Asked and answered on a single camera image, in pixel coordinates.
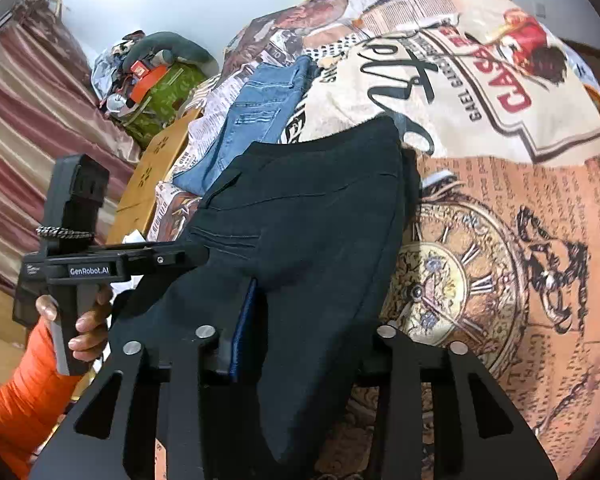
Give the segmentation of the orange sleeve forearm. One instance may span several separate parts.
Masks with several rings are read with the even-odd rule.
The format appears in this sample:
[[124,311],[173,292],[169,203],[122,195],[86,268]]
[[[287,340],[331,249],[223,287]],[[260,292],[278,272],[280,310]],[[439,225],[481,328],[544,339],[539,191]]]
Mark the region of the orange sleeve forearm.
[[64,414],[81,378],[57,373],[52,336],[44,321],[0,387],[0,479],[25,479],[31,458]]

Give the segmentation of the person left hand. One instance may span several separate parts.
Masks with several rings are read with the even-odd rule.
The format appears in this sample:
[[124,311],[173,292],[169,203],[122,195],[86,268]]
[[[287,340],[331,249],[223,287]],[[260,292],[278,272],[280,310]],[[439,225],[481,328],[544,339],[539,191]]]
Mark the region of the person left hand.
[[[108,342],[106,319],[112,310],[111,299],[111,288],[107,285],[100,286],[91,309],[83,313],[76,321],[78,334],[68,343],[68,348],[75,359],[91,363],[104,352]],[[36,298],[35,307],[43,320],[47,333],[50,333],[50,328],[57,315],[58,302],[53,296],[42,295]]]

